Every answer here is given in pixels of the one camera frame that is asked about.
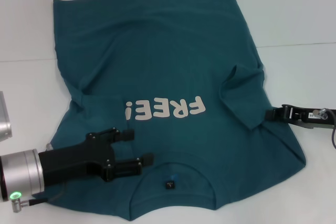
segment t-shirt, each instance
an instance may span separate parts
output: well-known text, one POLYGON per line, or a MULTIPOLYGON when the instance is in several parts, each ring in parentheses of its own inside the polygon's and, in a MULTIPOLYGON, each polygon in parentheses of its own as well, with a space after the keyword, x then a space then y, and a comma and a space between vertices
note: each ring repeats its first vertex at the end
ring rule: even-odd
POLYGON ((53 147, 135 129, 134 141, 112 145, 117 160, 153 153, 154 164, 109 183, 69 181, 52 204, 127 220, 218 209, 305 166, 290 127, 264 120, 263 64, 236 0, 54 0, 54 23, 72 100, 53 147))

